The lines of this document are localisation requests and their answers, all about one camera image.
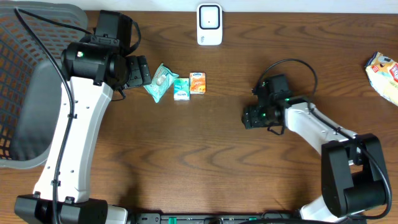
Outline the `mint Zappy wipes packet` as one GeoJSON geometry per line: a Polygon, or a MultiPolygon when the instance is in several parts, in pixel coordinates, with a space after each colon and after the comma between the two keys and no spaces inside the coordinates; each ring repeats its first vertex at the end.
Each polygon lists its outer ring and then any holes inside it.
{"type": "Polygon", "coordinates": [[[162,63],[156,70],[151,83],[144,88],[147,90],[148,94],[153,97],[154,101],[158,103],[178,77],[178,74],[172,72],[162,63]]]}

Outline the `teal tissue pack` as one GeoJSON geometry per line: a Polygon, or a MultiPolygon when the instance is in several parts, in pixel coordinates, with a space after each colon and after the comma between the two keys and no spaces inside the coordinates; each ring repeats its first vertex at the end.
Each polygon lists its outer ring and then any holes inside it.
{"type": "Polygon", "coordinates": [[[176,78],[174,80],[174,100],[190,100],[190,81],[188,78],[176,78]]]}

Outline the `orange tissue pack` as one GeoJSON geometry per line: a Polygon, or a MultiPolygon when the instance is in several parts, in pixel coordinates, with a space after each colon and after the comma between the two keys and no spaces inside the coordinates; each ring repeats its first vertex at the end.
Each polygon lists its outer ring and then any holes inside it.
{"type": "Polygon", "coordinates": [[[190,93],[205,94],[206,92],[206,73],[193,72],[190,73],[190,93]]]}

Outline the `large yellow wipes packet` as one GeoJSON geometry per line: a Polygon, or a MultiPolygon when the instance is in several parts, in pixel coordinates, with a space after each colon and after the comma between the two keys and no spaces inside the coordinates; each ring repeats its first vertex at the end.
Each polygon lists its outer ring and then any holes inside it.
{"type": "Polygon", "coordinates": [[[375,91],[397,106],[397,62],[375,52],[367,61],[365,71],[375,91]]]}

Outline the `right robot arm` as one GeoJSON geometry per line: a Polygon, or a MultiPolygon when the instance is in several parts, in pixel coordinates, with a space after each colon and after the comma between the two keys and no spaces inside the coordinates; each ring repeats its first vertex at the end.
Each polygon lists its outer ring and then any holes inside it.
{"type": "Polygon", "coordinates": [[[380,140],[358,135],[319,112],[304,96],[294,96],[285,75],[266,78],[253,89],[258,102],[243,110],[246,129],[280,127],[298,134],[321,156],[322,194],[299,210],[303,220],[338,223],[366,219],[363,211],[391,209],[392,190],[380,140]]]}

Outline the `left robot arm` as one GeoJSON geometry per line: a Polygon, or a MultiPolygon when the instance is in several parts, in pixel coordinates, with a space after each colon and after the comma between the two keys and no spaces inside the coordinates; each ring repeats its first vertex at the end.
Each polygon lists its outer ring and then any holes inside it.
{"type": "Polygon", "coordinates": [[[101,11],[96,29],[62,52],[55,71],[62,100],[45,168],[14,211],[27,223],[131,223],[127,209],[90,197],[90,172],[101,121],[114,92],[146,86],[145,56],[135,56],[137,22],[101,11]]]}

